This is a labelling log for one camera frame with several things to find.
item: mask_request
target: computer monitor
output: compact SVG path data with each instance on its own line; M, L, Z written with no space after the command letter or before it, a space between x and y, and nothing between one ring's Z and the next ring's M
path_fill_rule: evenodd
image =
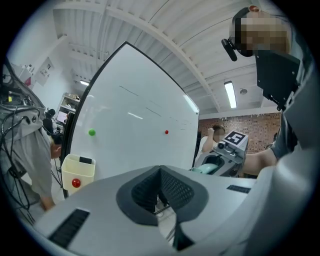
M56 119L59 122L64 123L65 120L67 119L67 113L63 113L63 112L59 111L58 116L56 117Z

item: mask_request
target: ceiling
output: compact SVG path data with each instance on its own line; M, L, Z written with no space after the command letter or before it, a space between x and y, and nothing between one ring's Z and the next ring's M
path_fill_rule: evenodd
M249 0L65 0L53 16L57 37L68 36L73 80L90 81L124 41L136 46L184 89L200 114L228 112L231 80L236 110L274 106L257 87L254 57L233 62L221 39ZM241 95L240 90L247 89Z

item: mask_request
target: red ball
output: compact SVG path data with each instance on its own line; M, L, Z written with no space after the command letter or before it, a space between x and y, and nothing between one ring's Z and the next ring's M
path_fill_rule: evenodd
M74 178L74 179L72 180L72 186L74 186L75 188L79 188L80 185L81 185L80 179Z

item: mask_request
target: brick wall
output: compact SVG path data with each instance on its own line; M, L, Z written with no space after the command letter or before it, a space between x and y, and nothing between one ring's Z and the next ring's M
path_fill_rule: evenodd
M227 117L226 119L205 119L199 121L198 130L201 136L208 135L208 129L214 125L221 125L228 133L232 130L249 135L248 153L256 153L265 150L268 144L273 142L274 134L278 132L281 122L280 113L263 115L244 115Z

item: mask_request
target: yellow bin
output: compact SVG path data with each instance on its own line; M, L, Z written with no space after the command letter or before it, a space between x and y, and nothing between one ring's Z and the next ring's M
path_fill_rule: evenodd
M79 155L68 154L61 166L63 188L69 195L94 181L96 161L91 159L91 163L85 163L80 158Z

